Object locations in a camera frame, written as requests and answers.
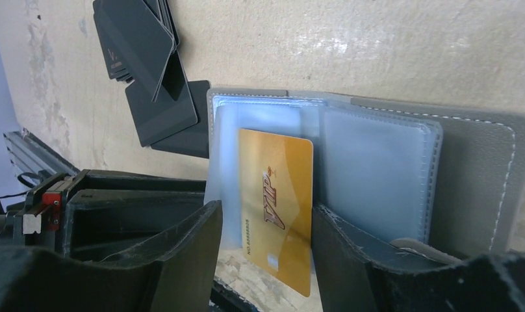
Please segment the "grey card holder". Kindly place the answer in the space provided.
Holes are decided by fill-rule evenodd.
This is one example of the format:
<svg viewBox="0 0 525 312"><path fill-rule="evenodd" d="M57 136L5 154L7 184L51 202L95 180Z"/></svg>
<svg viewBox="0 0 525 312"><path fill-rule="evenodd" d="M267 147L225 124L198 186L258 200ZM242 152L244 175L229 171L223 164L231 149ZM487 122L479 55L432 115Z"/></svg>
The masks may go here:
<svg viewBox="0 0 525 312"><path fill-rule="evenodd" d="M308 139L315 197L390 242L458 258L508 249L525 183L525 116L325 92L211 88L205 200L240 248L238 132Z"/></svg>

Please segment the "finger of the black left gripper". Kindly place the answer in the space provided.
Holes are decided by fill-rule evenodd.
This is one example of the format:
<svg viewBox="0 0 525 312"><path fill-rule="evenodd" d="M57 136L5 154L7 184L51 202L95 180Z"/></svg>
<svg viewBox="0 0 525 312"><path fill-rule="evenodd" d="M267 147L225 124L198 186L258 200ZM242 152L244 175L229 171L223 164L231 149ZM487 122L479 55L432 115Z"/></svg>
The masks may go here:
<svg viewBox="0 0 525 312"><path fill-rule="evenodd" d="M62 254L99 262L188 218L206 182L83 170L64 192Z"/></svg>

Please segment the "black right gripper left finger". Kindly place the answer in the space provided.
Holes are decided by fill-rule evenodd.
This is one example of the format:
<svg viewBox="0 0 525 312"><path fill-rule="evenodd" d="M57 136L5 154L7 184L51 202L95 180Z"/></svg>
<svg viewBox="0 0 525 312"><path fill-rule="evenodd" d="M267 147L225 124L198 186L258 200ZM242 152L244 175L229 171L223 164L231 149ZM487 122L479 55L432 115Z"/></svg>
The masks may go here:
<svg viewBox="0 0 525 312"><path fill-rule="evenodd" d="M0 311L208 311L222 204L101 262L0 247Z"/></svg>

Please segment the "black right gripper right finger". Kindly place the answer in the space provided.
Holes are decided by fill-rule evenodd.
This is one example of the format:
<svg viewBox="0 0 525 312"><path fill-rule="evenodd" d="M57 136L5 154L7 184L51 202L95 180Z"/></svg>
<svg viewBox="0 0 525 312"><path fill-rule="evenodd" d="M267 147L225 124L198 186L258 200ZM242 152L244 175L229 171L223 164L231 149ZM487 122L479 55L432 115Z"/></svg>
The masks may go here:
<svg viewBox="0 0 525 312"><path fill-rule="evenodd" d="M525 253L446 264L383 242L325 205L312 216L325 311L525 311Z"/></svg>

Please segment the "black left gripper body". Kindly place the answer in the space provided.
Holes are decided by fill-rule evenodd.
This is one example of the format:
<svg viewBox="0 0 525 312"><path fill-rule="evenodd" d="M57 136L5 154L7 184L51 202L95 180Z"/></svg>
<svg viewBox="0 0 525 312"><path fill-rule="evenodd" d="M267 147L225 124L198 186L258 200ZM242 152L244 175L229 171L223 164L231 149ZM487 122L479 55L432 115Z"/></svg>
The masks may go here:
<svg viewBox="0 0 525 312"><path fill-rule="evenodd" d="M26 191L24 201L0 216L0 247L78 247L75 213L70 203L79 185L79 173L57 173Z"/></svg>

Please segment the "black credit card stack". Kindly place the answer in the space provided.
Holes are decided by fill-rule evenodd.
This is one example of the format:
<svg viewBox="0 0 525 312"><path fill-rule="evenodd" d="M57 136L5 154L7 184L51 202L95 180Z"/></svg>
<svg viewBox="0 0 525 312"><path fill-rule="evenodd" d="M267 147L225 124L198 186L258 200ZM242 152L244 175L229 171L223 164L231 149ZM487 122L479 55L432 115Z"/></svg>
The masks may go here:
<svg viewBox="0 0 525 312"><path fill-rule="evenodd" d="M207 80L189 81L168 1L94 1L94 23L110 79L125 95L142 147L209 156Z"/></svg>

